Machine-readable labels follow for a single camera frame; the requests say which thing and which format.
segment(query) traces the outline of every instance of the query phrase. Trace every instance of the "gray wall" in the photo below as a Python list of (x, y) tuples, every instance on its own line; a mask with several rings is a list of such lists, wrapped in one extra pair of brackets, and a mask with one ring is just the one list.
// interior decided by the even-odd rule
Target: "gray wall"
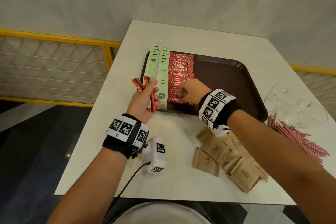
[(122, 41), (132, 19), (267, 37), (336, 69), (336, 0), (0, 0), (0, 28)]

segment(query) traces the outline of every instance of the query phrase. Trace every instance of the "wire mesh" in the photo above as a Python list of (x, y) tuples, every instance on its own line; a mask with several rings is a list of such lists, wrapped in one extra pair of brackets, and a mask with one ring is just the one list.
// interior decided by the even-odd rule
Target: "wire mesh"
[(93, 104), (107, 73), (101, 46), (0, 36), (0, 96)]
[(336, 75), (296, 70), (309, 90), (329, 114), (336, 119)]

